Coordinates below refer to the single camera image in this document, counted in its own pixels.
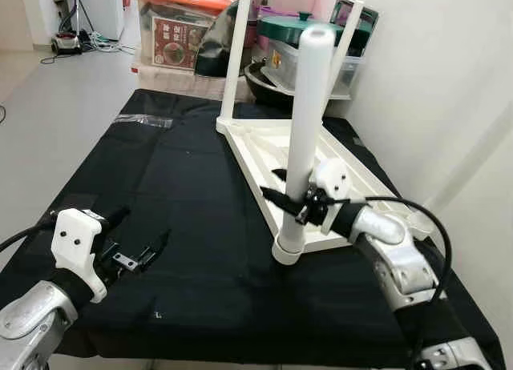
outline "white wall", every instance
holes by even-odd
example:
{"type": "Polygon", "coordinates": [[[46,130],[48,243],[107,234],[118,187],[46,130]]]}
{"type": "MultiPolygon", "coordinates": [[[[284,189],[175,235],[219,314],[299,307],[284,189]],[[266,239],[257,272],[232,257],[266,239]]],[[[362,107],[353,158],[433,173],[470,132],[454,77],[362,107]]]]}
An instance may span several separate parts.
{"type": "Polygon", "coordinates": [[[23,0],[29,22],[32,42],[50,44],[51,37],[59,30],[59,11],[54,0],[23,0]]]}
{"type": "Polygon", "coordinates": [[[32,50],[23,0],[0,0],[0,50],[32,50]]]}
{"type": "MultiPolygon", "coordinates": [[[[339,112],[404,196],[423,202],[457,171],[438,213],[453,236],[454,268],[513,367],[513,120],[490,131],[505,138],[500,145],[480,140],[497,118],[513,117],[513,0],[364,1],[380,19],[354,99],[339,112]],[[479,142],[489,155],[469,158],[479,142]]],[[[319,1],[324,18],[333,4],[319,1]]]]}

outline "green lid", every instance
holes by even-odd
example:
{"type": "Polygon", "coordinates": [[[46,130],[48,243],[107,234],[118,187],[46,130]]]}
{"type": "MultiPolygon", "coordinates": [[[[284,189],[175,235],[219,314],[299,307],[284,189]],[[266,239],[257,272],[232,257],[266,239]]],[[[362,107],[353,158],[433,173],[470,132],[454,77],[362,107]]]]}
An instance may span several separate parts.
{"type": "Polygon", "coordinates": [[[288,44],[299,45],[299,37],[313,24],[322,24],[335,32],[335,46],[342,36],[342,27],[336,24],[320,22],[308,19],[310,13],[299,13],[299,18],[289,16],[268,16],[263,18],[258,25],[258,34],[270,39],[279,40],[288,44]]]}

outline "gray floor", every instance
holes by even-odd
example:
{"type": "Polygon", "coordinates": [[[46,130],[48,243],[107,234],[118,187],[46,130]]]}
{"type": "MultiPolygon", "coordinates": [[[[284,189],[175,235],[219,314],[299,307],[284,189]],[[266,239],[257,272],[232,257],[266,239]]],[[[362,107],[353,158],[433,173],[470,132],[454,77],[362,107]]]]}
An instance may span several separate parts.
{"type": "MultiPolygon", "coordinates": [[[[126,18],[122,42],[137,45],[136,8],[126,18]]],[[[119,113],[137,88],[132,60],[93,52],[37,65],[3,101],[0,240],[34,224],[119,113]]],[[[14,248],[0,255],[0,269],[14,248]]]]}

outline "white pipe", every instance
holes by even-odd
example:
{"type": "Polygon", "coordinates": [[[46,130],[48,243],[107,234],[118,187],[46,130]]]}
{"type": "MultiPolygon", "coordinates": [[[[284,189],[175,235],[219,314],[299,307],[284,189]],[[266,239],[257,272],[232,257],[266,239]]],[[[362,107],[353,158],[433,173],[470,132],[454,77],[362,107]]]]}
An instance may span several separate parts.
{"type": "Polygon", "coordinates": [[[239,81],[240,59],[242,58],[242,50],[244,49],[244,38],[246,36],[250,4],[251,0],[239,0],[239,6],[237,7],[232,48],[230,50],[230,59],[228,61],[228,71],[226,73],[226,82],[224,83],[223,103],[221,105],[220,114],[222,118],[226,119],[233,117],[235,93],[237,91],[237,82],[239,81]]]}
{"type": "Polygon", "coordinates": [[[329,97],[331,96],[335,84],[337,83],[338,74],[340,73],[342,64],[344,64],[345,56],[347,55],[347,50],[349,49],[349,45],[351,43],[351,39],[353,38],[354,31],[356,30],[356,27],[360,22],[360,15],[362,15],[362,10],[363,2],[361,0],[356,0],[353,4],[351,12],[349,13],[347,22],[345,23],[344,31],[342,32],[342,37],[340,38],[340,42],[338,43],[337,51],[335,52],[333,60],[331,61],[331,72],[329,73],[328,93],[325,98],[322,112],[325,111],[326,106],[329,102],[329,97]]]}
{"type": "MultiPolygon", "coordinates": [[[[293,200],[301,200],[308,188],[334,42],[333,31],[322,25],[308,28],[300,38],[285,185],[285,193],[293,200]]],[[[278,262],[297,262],[305,246],[303,229],[291,215],[284,214],[283,226],[273,245],[273,256],[278,262]]]]}

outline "black tablecloth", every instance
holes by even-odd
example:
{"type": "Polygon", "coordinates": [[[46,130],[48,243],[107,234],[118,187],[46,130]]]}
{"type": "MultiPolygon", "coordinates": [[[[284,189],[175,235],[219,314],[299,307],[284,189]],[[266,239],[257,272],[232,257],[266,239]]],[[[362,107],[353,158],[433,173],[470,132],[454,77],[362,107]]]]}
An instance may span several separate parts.
{"type": "MultiPolygon", "coordinates": [[[[351,247],[303,255],[283,267],[273,238],[224,137],[220,103],[137,90],[123,114],[173,118],[172,128],[114,123],[50,208],[127,204],[114,237],[130,255],[172,229],[140,276],[124,276],[86,307],[59,352],[73,356],[240,363],[401,367],[406,346],[369,264],[351,247]]],[[[240,104],[236,116],[284,118],[240,104]]],[[[394,190],[342,119],[325,127],[394,190]]],[[[51,233],[28,239],[0,275],[0,307],[54,265],[51,233]]],[[[422,252],[440,268],[430,245],[422,252]]],[[[455,277],[448,294],[463,323],[503,368],[497,336],[455,277]]]]}

